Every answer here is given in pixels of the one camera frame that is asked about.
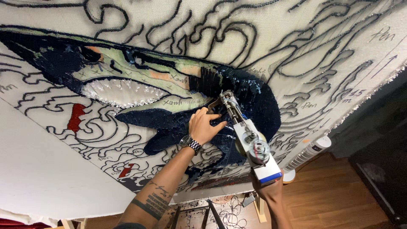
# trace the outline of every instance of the shark teeth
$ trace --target shark teeth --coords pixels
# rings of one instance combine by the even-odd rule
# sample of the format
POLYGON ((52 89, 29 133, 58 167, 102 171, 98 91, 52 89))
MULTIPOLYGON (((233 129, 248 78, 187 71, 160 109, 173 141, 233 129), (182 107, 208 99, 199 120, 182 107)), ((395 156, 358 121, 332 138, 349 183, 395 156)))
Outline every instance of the shark teeth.
POLYGON ((132 80, 94 80, 82 87, 82 94, 112 106, 126 109, 154 103, 167 92, 132 80))

